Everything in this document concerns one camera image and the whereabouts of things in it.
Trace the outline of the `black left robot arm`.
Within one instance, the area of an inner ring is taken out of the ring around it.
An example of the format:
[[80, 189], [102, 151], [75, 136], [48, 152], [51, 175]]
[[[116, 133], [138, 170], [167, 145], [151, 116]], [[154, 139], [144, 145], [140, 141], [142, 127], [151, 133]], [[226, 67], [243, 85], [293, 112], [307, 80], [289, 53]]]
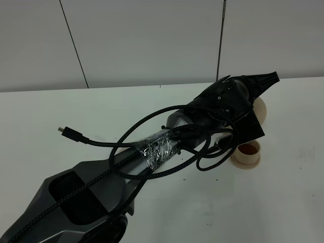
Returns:
[[277, 82], [276, 72], [226, 76], [192, 102], [142, 118], [115, 143], [60, 128], [75, 142], [109, 147], [108, 159], [47, 178], [1, 242], [119, 242], [146, 181], [203, 158], [218, 157], [222, 164], [238, 146], [264, 136], [254, 103]]

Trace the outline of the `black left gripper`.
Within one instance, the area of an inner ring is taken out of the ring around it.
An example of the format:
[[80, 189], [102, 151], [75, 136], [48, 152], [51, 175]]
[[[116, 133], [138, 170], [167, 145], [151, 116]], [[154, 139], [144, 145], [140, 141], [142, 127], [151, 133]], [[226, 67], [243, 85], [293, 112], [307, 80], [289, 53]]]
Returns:
[[233, 122], [252, 122], [253, 98], [277, 82], [277, 72], [225, 77], [207, 87], [189, 105], [210, 108]]

